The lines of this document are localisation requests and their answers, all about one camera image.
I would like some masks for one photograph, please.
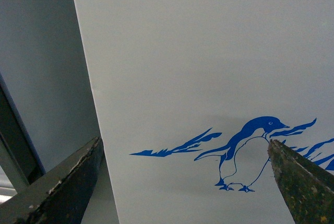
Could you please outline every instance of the white wall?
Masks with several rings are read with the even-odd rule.
[[[0,6],[0,73],[48,171],[100,135],[74,2]]]

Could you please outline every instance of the white panel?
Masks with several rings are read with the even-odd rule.
[[[293,223],[270,163],[257,177],[270,138],[334,138],[333,0],[75,4],[120,223]],[[201,151],[142,152],[176,147]]]

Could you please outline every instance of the penguin illustration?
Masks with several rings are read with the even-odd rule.
[[[261,128],[264,130],[264,133],[261,136],[251,137],[255,131]],[[228,191],[228,190],[234,190],[234,188],[232,188],[231,185],[238,184],[241,186],[239,191],[253,192],[254,190],[250,189],[249,187],[259,178],[260,174],[262,173],[262,170],[268,163],[269,159],[266,156],[267,153],[264,152],[265,160],[262,163],[264,165],[260,166],[260,168],[257,166],[257,169],[259,169],[259,174],[256,173],[255,179],[252,179],[247,183],[239,183],[236,180],[237,176],[240,174],[242,175],[240,179],[243,181],[245,180],[245,174],[238,171],[238,162],[236,162],[236,158],[242,157],[243,148],[246,144],[247,146],[253,146],[253,149],[255,151],[258,150],[257,148],[260,146],[263,147],[265,145],[265,147],[267,148],[268,147],[268,140],[266,138],[267,134],[276,129],[281,129],[281,128],[288,128],[288,126],[281,123],[280,120],[276,117],[272,116],[257,117],[255,119],[248,121],[240,130],[240,132],[235,134],[225,146],[202,152],[199,156],[195,158],[195,161],[209,156],[220,157],[220,162],[219,162],[220,179],[219,182],[216,184],[216,186],[220,186],[219,189],[221,190]],[[253,169],[248,169],[248,171],[254,174]]]

